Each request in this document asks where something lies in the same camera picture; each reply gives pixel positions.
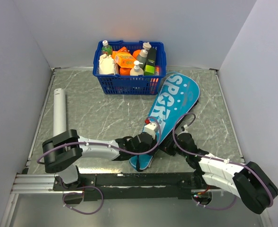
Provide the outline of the blue sport racket bag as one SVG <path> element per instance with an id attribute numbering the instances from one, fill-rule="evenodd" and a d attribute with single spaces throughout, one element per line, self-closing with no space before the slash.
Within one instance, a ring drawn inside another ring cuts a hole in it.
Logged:
<path id="1" fill-rule="evenodd" d="M 173 127 L 178 126 L 198 102 L 200 88 L 196 81 L 181 73 L 168 73 L 155 101 L 150 109 L 149 116 L 154 117 L 160 124 L 161 139 L 173 139 Z M 130 165 L 137 171 L 148 168 L 154 155 L 139 155 L 130 158 Z"/>

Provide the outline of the white shuttlecock tube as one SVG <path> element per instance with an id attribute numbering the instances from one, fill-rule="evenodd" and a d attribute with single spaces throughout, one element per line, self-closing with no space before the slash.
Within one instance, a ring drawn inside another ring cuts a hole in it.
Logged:
<path id="1" fill-rule="evenodd" d="M 66 116 L 65 90 L 57 88 L 54 90 L 53 100 L 53 136 L 57 136 L 67 130 Z"/>

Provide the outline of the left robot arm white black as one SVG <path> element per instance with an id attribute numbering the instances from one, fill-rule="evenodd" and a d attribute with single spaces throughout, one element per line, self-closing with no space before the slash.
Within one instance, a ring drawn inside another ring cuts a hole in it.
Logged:
<path id="1" fill-rule="evenodd" d="M 104 158 L 125 161 L 156 150 L 162 133 L 158 129 L 144 129 L 139 135 L 110 141 L 90 140 L 78 135 L 76 130 L 65 131 L 43 143 L 43 155 L 37 163 L 44 165 L 47 173 L 59 175 L 65 184 L 78 181 L 79 171 L 74 162 L 80 158 Z"/>

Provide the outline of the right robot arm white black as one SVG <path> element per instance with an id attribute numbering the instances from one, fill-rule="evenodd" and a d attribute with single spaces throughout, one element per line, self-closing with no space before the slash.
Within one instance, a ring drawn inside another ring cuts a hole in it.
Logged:
<path id="1" fill-rule="evenodd" d="M 240 198 L 252 212 L 261 214 L 278 196 L 277 186 L 255 162 L 234 163 L 198 148 L 190 133 L 170 134 L 160 149 L 174 156 L 183 156 L 194 169 L 197 185 L 206 184 L 228 191 Z"/>

